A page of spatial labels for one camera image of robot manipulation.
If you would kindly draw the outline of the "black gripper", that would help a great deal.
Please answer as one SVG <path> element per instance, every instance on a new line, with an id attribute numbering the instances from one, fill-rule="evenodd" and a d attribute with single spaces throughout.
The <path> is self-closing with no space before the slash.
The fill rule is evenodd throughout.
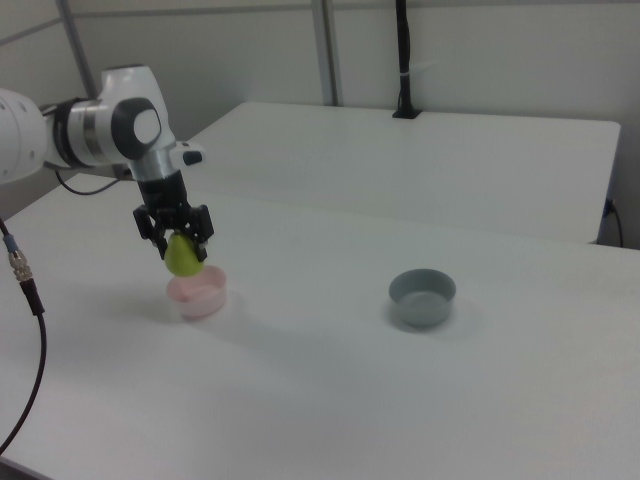
<path id="1" fill-rule="evenodd" d="M 214 227 L 206 205 L 192 207 L 180 171 L 157 180 L 137 183 L 143 204 L 133 211 L 140 237 L 149 240 L 165 259 L 168 242 L 166 230 L 187 233 L 199 262 L 207 258 L 207 244 Z"/>

